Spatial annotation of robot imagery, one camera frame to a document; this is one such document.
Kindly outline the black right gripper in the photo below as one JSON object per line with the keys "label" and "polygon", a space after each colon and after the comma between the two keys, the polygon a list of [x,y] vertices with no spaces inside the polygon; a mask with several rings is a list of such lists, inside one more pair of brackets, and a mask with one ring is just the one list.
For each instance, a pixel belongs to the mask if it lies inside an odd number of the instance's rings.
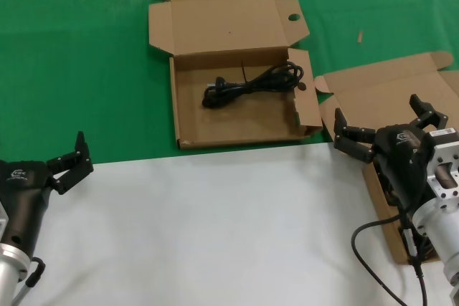
{"label": "black right gripper", "polygon": [[448,116],[421,101],[416,94],[410,96],[410,107],[417,116],[410,125],[391,125],[377,131],[349,126],[341,109],[336,108],[333,146],[364,163],[371,163],[375,152],[375,159],[402,208],[413,214],[428,200],[427,163],[421,149],[426,132],[422,129],[429,125],[445,129]]}

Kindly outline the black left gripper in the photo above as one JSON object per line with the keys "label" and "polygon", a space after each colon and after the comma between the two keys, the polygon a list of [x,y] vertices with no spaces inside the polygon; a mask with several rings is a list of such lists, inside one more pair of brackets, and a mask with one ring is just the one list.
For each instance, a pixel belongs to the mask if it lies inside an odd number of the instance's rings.
{"label": "black left gripper", "polygon": [[8,221],[1,243],[24,253],[34,252],[52,188],[63,195],[93,171],[82,131],[77,134],[73,152],[46,163],[2,161],[1,205]]}

